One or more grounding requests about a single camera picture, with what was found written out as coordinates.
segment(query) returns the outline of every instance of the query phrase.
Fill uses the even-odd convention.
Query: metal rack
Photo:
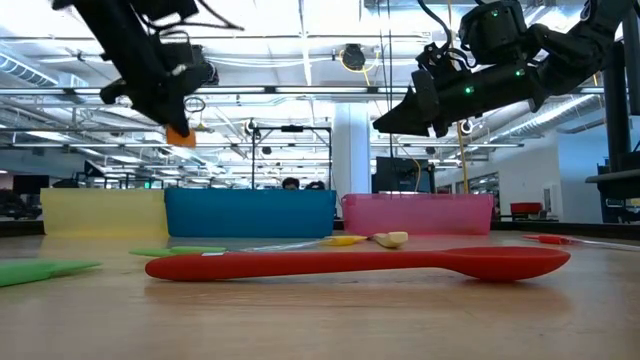
[[[256,142],[256,134],[260,131],[266,131],[264,135],[260,137],[260,140]],[[332,156],[332,130],[330,127],[319,127],[319,126],[297,126],[297,125],[287,125],[287,126],[255,126],[251,131],[251,189],[256,188],[256,148],[257,147],[269,147],[273,146],[271,144],[264,144],[262,142],[271,135],[274,131],[280,131],[284,133],[301,133],[304,131],[311,131],[318,136],[318,139],[324,143],[325,146],[329,148],[329,168],[328,175],[329,179],[331,179],[331,170],[333,166],[333,156]],[[325,141],[318,131],[326,131],[329,134],[329,141]],[[289,147],[295,147],[295,143],[286,144]],[[328,190],[331,190],[331,181],[328,181]]]

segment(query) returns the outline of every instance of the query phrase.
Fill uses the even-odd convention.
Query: pink bin
[[[342,212],[350,234],[487,235],[493,195],[349,194]]]

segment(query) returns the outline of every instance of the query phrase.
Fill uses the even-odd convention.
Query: spoon handle
[[[150,261],[152,277],[174,281],[209,281],[261,276],[347,271],[446,267],[454,255],[439,251],[211,253]]]

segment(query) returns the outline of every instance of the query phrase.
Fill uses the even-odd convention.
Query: wall
[[[633,129],[632,147],[639,139],[640,122],[636,120]],[[585,179],[598,175],[598,164],[604,165],[605,159],[609,157],[606,128],[599,126],[578,134],[559,134],[558,153],[564,221],[601,224],[600,192],[597,185],[587,184]]]
[[[544,188],[553,187],[553,213],[562,216],[558,145],[555,134],[543,139],[524,141],[525,146],[498,149],[491,161],[469,164],[469,178],[498,173],[500,206],[503,215],[510,215],[509,204],[514,202],[544,202]],[[438,172],[436,186],[462,181],[461,169]]]

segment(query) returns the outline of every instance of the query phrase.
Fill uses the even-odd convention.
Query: person
[[[322,181],[314,181],[314,182],[310,183],[309,185],[307,185],[304,189],[305,190],[324,190],[324,189],[326,189],[326,187],[324,186],[324,182],[322,182]]]
[[[300,189],[300,180],[296,178],[286,178],[282,182],[282,188],[285,190],[298,190]]]

